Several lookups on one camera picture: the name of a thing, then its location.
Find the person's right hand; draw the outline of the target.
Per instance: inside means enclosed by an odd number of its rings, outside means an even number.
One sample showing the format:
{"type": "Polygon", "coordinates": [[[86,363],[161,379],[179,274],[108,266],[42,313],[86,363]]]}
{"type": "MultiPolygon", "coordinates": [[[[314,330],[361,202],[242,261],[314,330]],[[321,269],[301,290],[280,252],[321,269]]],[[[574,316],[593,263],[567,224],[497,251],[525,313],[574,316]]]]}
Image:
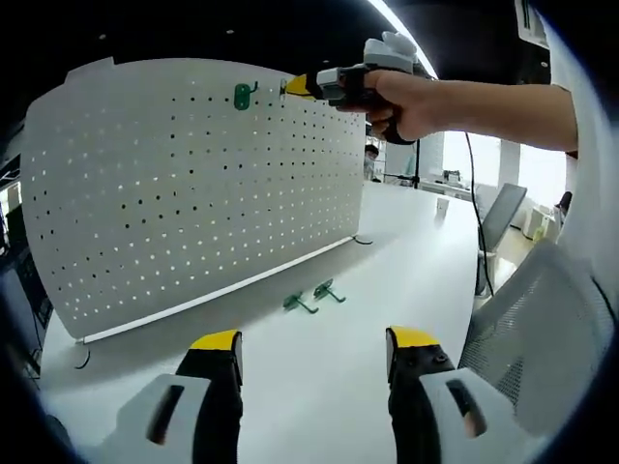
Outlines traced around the person's right hand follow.
{"type": "Polygon", "coordinates": [[[368,109],[374,135],[387,139],[390,122],[405,141],[413,141],[445,131],[449,127],[441,92],[441,83],[395,71],[373,71],[365,76],[365,87],[386,101],[368,109]]]}

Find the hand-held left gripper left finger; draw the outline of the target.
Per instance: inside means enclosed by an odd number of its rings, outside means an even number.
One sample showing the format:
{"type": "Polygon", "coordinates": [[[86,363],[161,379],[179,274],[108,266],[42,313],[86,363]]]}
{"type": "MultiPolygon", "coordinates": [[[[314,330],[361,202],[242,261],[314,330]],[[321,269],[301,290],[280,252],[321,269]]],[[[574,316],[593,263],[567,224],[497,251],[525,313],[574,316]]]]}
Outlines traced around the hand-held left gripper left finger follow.
{"type": "Polygon", "coordinates": [[[242,333],[200,337],[118,412],[110,463],[236,463],[243,416],[242,333]]]}

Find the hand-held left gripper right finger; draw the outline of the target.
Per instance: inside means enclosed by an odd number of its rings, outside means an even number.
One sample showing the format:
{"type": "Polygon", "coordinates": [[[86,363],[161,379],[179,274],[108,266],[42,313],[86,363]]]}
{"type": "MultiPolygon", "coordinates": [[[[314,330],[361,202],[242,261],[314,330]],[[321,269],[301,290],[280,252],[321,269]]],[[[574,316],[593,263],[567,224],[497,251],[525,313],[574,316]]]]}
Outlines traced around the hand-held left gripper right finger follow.
{"type": "Polygon", "coordinates": [[[398,463],[517,463],[525,432],[511,401],[468,368],[456,368],[438,340],[386,329],[388,410],[398,463]]]}

